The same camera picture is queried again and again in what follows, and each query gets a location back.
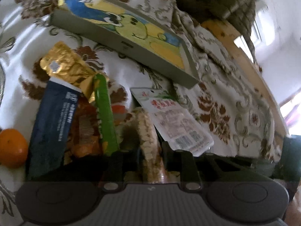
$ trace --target orange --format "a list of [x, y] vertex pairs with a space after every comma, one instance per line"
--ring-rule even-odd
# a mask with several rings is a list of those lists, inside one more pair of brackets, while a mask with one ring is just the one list
[[22, 166], [28, 155], [28, 144], [16, 129], [0, 132], [0, 163], [8, 168]]

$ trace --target gray box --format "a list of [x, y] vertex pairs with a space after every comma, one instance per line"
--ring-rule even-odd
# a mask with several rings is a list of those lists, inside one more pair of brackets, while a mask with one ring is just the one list
[[[122, 12], [115, 14], [99, 9], [102, 7], [106, 7], [106, 10]], [[183, 39], [167, 27], [124, 3], [116, 0], [59, 0], [59, 8], [55, 9], [52, 14], [51, 24], [123, 53], [188, 89], [200, 80], [195, 63]], [[145, 27], [145, 38], [135, 34], [137, 30], [133, 25], [141, 25], [143, 30]], [[150, 36], [151, 33], [154, 35], [159, 30], [163, 33]], [[120, 31], [126, 34], [126, 37], [120, 35]], [[181, 59], [182, 61], [177, 67], [167, 58], [176, 62]]]

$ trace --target metal screw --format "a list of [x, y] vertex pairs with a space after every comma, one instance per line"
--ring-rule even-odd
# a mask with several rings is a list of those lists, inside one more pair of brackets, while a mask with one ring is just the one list
[[186, 184], [186, 188], [189, 190], [198, 190], [201, 186], [196, 182], [189, 182]]
[[107, 182], [103, 188], [105, 190], [117, 190], [118, 189], [118, 184], [115, 182]]

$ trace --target dark blue package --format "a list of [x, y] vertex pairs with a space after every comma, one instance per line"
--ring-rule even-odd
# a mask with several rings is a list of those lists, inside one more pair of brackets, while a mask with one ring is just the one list
[[63, 80], [52, 77], [48, 81], [31, 134], [28, 179], [60, 167], [80, 92]]

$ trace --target floral tablecloth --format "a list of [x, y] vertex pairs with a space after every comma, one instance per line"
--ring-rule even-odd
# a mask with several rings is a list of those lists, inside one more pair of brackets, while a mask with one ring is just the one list
[[[266, 102], [240, 73], [228, 52], [210, 32], [175, 0], [119, 0], [177, 33], [193, 56], [201, 82], [191, 90], [81, 36], [49, 25], [58, 0], [0, 1], [0, 128], [16, 128], [29, 141], [48, 77], [39, 60], [58, 41], [74, 49], [86, 63], [104, 71], [113, 106], [130, 112], [130, 87], [175, 90], [187, 108], [214, 139], [218, 155], [275, 155], [274, 120]], [[14, 196], [24, 180], [24, 168], [0, 166], [0, 225], [19, 225], [22, 218]]]

